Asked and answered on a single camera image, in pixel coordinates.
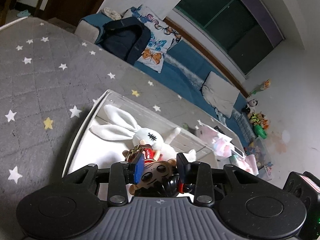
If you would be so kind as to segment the white plush rabbit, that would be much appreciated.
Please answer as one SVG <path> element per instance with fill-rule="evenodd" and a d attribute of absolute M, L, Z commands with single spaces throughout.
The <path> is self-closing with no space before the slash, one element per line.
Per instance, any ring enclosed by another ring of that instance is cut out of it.
<path fill-rule="evenodd" d="M 130 113 L 122 109 L 105 105 L 103 110 L 111 123 L 95 125 L 89 129 L 100 139 L 131 140 L 134 146 L 151 145 L 155 156 L 147 159 L 167 161 L 176 158 L 177 151 L 170 144 L 180 134 L 181 128 L 172 129 L 169 135 L 163 138 L 157 131 L 140 126 Z"/>

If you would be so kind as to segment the blue sofa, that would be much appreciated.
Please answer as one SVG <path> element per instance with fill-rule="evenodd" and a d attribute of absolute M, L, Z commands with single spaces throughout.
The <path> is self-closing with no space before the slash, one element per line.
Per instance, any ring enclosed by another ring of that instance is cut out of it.
<path fill-rule="evenodd" d="M 255 139 L 252 126 L 241 111 L 247 103 L 241 93 L 229 119 L 206 102 L 201 93 L 205 79 L 195 75 L 191 69 L 204 66 L 210 73 L 213 67 L 191 46 L 180 42 L 174 47 L 174 53 L 187 62 L 184 69 L 167 54 L 164 55 L 160 73 L 138 60 L 131 65 L 95 44 L 103 25 L 110 21 L 114 20 L 102 13 L 89 15 L 80 20 L 75 31 L 84 46 L 92 43 L 96 54 L 108 53 L 107 59 L 103 59 L 97 68 L 91 69 L 91 74 L 96 75 L 100 82 L 106 82 L 108 89 L 128 96 L 180 126 L 188 124 L 194 130 L 204 125 L 218 127 L 233 142 L 240 142 L 240 147 L 247 147 Z"/>

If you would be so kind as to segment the orange flower doll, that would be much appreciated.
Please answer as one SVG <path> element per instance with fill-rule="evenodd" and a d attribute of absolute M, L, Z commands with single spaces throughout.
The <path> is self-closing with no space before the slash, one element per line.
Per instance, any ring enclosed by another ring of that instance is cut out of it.
<path fill-rule="evenodd" d="M 252 90 L 251 94 L 257 94 L 257 92 L 261 92 L 263 90 L 266 90 L 270 87 L 270 85 L 271 85 L 271 80 L 268 79 L 268 80 L 262 82 L 261 84 L 257 85 L 257 87 L 255 87 Z"/>

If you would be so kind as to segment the dark blue backpack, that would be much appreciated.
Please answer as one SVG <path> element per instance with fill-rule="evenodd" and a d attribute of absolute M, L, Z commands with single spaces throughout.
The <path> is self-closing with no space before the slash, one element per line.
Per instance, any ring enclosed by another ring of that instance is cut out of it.
<path fill-rule="evenodd" d="M 133 65 L 141 57 L 150 38 L 148 27 L 135 17 L 128 17 L 105 23 L 95 44 Z"/>

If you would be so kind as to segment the dark window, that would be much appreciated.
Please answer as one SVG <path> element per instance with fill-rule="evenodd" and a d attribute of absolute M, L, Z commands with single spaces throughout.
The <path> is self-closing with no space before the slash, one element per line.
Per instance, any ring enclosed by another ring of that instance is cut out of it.
<path fill-rule="evenodd" d="M 261 0 L 180 0 L 175 7 L 248 74 L 284 39 Z"/>

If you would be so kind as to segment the grey cushion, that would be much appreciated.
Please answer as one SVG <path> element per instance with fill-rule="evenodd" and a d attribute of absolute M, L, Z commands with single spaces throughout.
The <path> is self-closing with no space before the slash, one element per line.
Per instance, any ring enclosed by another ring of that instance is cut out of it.
<path fill-rule="evenodd" d="M 208 104 L 229 119 L 240 91 L 215 72 L 210 72 L 201 93 Z"/>

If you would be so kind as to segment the small plush toys pile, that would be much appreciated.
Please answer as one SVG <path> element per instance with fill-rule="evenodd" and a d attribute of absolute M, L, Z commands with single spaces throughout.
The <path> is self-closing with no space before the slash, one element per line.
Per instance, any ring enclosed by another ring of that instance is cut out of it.
<path fill-rule="evenodd" d="M 259 125 L 262 129 L 267 130 L 269 128 L 269 120 L 267 119 L 266 115 L 263 113 L 253 113 L 249 117 L 249 122 L 253 125 Z"/>

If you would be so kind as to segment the clear plastic storage bin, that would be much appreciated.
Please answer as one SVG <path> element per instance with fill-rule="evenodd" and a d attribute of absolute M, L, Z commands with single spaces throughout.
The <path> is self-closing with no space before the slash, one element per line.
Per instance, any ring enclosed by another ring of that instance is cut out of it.
<path fill-rule="evenodd" d="M 254 155 L 258 168 L 258 177 L 265 181 L 272 180 L 273 163 L 271 155 L 269 154 L 264 144 L 264 139 L 261 137 L 257 137 L 248 145 L 248 147 L 246 148 L 246 153 L 248 155 Z"/>

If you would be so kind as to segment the black haired doll figure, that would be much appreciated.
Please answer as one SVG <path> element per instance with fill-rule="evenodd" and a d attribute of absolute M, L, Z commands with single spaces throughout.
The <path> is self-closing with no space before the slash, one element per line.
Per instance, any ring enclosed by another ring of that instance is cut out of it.
<path fill-rule="evenodd" d="M 137 154 L 144 155 L 144 171 L 140 182 L 129 187 L 132 196 L 176 197 L 179 179 L 176 164 L 177 152 L 166 143 L 146 144 L 141 140 L 130 150 L 124 150 L 125 161 L 131 163 Z"/>

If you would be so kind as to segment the panda plush toy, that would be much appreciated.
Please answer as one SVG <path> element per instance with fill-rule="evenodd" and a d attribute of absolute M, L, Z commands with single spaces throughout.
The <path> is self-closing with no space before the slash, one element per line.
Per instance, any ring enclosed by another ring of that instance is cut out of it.
<path fill-rule="evenodd" d="M 241 109 L 242 113 L 245 113 L 248 118 L 250 118 L 255 113 L 255 107 L 258 105 L 256 99 L 250 100 L 245 107 Z"/>

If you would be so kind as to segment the star patterned grey tablecloth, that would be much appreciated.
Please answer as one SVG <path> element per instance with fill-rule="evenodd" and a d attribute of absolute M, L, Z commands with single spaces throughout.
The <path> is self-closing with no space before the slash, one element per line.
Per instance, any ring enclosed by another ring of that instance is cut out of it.
<path fill-rule="evenodd" d="M 174 66 L 130 65 L 38 18 L 1 31 L 1 239 L 23 237 L 18 202 L 61 177 L 72 135 L 108 89 L 178 125 L 216 118 Z"/>

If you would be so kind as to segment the pink white tissue pack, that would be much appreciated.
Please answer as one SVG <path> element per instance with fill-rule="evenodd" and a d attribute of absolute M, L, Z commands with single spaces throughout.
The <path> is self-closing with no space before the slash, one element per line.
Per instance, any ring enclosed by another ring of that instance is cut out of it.
<path fill-rule="evenodd" d="M 209 146 L 217 160 L 225 160 L 231 157 L 232 151 L 235 150 L 234 145 L 231 143 L 231 137 L 218 132 L 210 126 L 201 126 L 195 131 L 195 135 Z"/>

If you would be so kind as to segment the butterfly print pillow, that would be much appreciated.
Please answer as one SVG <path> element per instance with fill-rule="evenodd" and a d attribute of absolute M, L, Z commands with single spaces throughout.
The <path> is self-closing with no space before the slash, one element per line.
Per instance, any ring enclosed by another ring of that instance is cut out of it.
<path fill-rule="evenodd" d="M 170 48 L 181 41 L 182 36 L 145 5 L 128 9 L 123 18 L 129 17 L 135 17 L 151 32 L 148 45 L 142 52 L 138 62 L 160 73 L 163 67 L 164 55 Z"/>

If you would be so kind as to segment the green bowl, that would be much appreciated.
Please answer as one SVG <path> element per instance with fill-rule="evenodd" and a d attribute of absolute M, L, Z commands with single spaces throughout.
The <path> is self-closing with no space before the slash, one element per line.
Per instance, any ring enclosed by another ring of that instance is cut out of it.
<path fill-rule="evenodd" d="M 255 132 L 257 137 L 261 137 L 262 139 L 266 139 L 267 138 L 267 133 L 265 132 L 265 130 L 259 124 L 254 126 L 254 132 Z"/>

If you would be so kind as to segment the grey white cardboard box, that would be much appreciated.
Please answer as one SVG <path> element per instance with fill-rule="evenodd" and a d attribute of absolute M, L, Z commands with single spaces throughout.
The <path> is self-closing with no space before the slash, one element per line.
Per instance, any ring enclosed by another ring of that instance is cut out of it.
<path fill-rule="evenodd" d="M 189 161 L 202 161 L 217 168 L 216 157 L 208 144 L 186 129 L 107 90 L 95 103 L 81 124 L 70 146 L 63 176 L 88 164 L 108 168 L 123 161 L 122 152 L 136 145 L 149 144 L 155 160 L 175 158 L 178 152 Z"/>

